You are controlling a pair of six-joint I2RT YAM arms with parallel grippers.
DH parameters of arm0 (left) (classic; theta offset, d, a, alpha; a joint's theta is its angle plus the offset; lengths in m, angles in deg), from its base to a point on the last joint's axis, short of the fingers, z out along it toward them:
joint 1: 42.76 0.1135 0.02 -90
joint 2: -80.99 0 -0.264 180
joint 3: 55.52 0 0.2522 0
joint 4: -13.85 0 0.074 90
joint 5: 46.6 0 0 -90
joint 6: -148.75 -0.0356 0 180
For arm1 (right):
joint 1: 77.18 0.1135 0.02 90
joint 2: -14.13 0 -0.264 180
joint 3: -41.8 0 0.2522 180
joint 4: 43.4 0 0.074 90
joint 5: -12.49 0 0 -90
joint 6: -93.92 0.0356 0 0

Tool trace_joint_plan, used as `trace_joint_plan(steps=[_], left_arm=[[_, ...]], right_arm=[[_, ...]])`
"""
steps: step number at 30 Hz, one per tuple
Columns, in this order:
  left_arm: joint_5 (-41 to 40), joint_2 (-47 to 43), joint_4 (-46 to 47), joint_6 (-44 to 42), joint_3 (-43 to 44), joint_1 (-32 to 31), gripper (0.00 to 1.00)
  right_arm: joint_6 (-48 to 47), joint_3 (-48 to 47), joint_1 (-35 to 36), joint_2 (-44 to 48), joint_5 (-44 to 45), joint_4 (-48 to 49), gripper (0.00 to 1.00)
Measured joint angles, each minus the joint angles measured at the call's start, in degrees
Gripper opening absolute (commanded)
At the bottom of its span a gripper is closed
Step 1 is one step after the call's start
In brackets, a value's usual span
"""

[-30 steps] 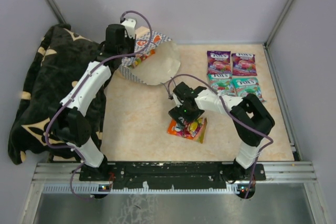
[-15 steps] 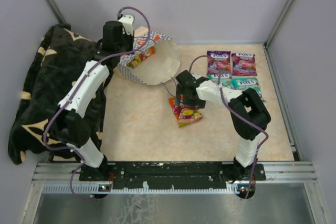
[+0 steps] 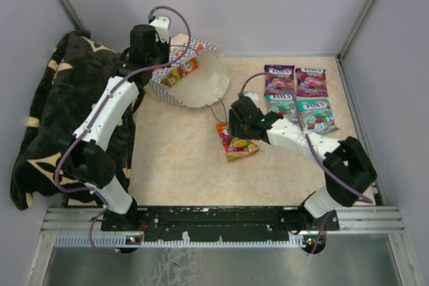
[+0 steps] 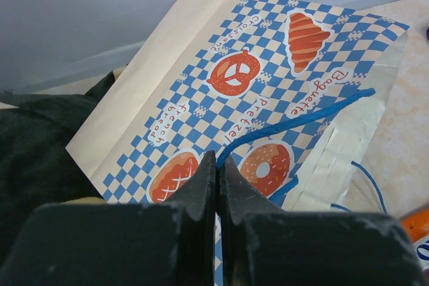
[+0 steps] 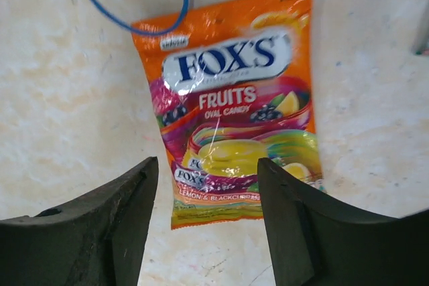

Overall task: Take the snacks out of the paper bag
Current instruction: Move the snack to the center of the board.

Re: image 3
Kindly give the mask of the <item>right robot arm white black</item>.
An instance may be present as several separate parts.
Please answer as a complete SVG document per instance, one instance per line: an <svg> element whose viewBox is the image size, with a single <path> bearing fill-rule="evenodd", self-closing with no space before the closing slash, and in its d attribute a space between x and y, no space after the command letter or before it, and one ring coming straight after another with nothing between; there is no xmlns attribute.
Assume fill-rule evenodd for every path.
<svg viewBox="0 0 429 286"><path fill-rule="evenodd" d="M289 149L322 169L325 184L298 208L304 228L317 228L323 217L337 208L351 207L356 202L373 203L364 193L377 173L358 139L348 136L338 140L305 131L278 113L262 113L245 95L239 96L229 109L229 130L240 139Z"/></svg>

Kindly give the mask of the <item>purple Fox's candy packet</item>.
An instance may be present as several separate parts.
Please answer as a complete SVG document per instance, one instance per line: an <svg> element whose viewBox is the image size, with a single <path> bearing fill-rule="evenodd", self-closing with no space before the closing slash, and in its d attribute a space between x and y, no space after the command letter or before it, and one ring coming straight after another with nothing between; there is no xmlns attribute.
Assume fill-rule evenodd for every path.
<svg viewBox="0 0 429 286"><path fill-rule="evenodd" d="M295 74L299 97L328 97L325 69L297 68Z"/></svg>

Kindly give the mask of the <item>blue checkered paper bag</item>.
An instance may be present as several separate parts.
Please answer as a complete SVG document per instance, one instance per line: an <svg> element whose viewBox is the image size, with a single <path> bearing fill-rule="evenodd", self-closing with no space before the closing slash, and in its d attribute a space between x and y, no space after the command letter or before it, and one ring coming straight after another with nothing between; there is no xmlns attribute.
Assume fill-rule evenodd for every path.
<svg viewBox="0 0 429 286"><path fill-rule="evenodd" d="M170 59L178 56L182 58L171 68L154 71L145 87L154 98L176 106L204 108L224 97L230 85L230 73L225 55L216 46L181 33L172 38L170 45ZM197 70L171 88L161 84L173 68L192 58L198 62Z"/></svg>

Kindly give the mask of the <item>teal Fox's candy packet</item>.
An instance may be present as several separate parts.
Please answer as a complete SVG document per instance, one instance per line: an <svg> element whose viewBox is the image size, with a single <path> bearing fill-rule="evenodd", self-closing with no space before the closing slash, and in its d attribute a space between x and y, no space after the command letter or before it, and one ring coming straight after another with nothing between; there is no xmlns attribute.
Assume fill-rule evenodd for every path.
<svg viewBox="0 0 429 286"><path fill-rule="evenodd" d="M291 94L267 94L265 101L267 112L275 112L293 124L298 123L297 107Z"/></svg>
<svg viewBox="0 0 429 286"><path fill-rule="evenodd" d="M319 135L338 131L330 102L325 98L299 100L298 108L306 130Z"/></svg>

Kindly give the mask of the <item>pink Fox's candy packet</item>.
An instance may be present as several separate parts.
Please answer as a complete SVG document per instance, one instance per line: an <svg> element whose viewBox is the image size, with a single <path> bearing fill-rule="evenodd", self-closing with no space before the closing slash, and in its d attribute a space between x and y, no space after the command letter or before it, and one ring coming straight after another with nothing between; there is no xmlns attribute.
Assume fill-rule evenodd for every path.
<svg viewBox="0 0 429 286"><path fill-rule="evenodd" d="M294 84L295 65L266 64L265 94L285 94L295 91Z"/></svg>

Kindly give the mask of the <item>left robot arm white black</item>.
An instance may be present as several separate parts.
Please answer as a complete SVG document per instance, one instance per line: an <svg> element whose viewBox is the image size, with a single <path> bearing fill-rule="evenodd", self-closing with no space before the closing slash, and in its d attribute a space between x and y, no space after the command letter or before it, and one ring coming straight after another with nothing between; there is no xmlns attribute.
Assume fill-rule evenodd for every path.
<svg viewBox="0 0 429 286"><path fill-rule="evenodd" d="M117 179L115 160L107 153L111 136L123 113L139 95L137 79L148 83L152 70L169 62L169 27L154 22L136 25L130 32L130 46L121 54L107 85L83 123L72 136L60 140L62 156L54 174L70 175L83 184L82 191L96 194L115 221L125 230L139 223L135 201Z"/></svg>

